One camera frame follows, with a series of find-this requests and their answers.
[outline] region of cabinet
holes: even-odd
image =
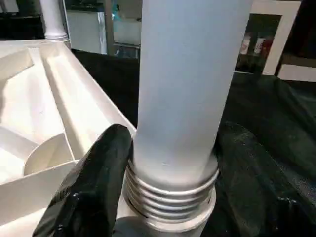
[[[300,0],[254,1],[237,71],[275,74],[300,5]]]

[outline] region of black glove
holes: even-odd
[[[111,236],[130,152],[127,128],[108,128],[64,179],[33,236]]]

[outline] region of white tray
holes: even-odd
[[[0,236],[31,236],[64,177],[114,123],[135,133],[64,43],[1,42]]]

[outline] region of white pipe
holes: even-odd
[[[46,31],[45,38],[51,41],[67,40],[59,0],[40,0]]]
[[[149,219],[183,223],[212,208],[207,201],[218,170],[211,151],[251,5],[143,1],[139,117],[127,196]]]

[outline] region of white frame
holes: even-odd
[[[262,74],[274,75],[277,65],[283,53],[287,38],[291,32],[301,0],[275,1],[255,0],[252,5],[251,14],[280,15],[281,20],[268,55]]]

